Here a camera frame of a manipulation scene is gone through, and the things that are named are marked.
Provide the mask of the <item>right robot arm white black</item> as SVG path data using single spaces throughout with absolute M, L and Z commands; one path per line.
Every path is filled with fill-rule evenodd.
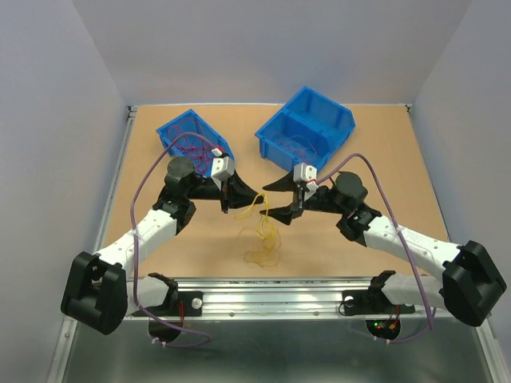
M 365 203 L 368 191 L 353 172 L 340 172 L 327 187 L 317 184 L 313 167 L 298 166 L 264 190 L 293 194 L 289 205 L 269 209 L 273 219 L 289 225 L 304 211 L 337 214 L 340 219 L 336 227 L 347 240 L 425 271 L 414 276 L 383 271 L 372 279 L 361 298 L 353 301 L 363 312 L 421 305 L 446 310 L 458 321 L 478 327 L 507 289 L 483 245 L 472 240 L 464 245 L 448 243 L 394 223 Z

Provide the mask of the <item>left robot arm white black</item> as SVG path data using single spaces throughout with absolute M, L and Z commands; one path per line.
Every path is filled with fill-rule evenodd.
M 111 334 L 136 312 L 182 313 L 177 282 L 158 273 L 140 278 L 139 266 L 185 229 L 197 200 L 215 200 L 226 213 L 260 204 L 263 198 L 242 181 L 229 156 L 213 160 L 209 177 L 198 173 L 187 157 L 171 159 L 164 186 L 146 216 L 133 220 L 131 230 L 107 247 L 74 258 L 61 312 L 102 334 Z

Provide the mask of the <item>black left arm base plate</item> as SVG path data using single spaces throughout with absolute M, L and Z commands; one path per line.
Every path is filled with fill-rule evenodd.
M 204 293 L 198 290 L 179 291 L 168 294 L 159 306 L 144 305 L 144 308 L 159 317 L 200 317 Z

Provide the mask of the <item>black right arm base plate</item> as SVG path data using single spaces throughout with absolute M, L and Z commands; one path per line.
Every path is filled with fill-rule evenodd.
M 392 304 L 381 291 L 348 290 L 343 292 L 338 312 L 342 316 L 414 314 L 414 306 Z

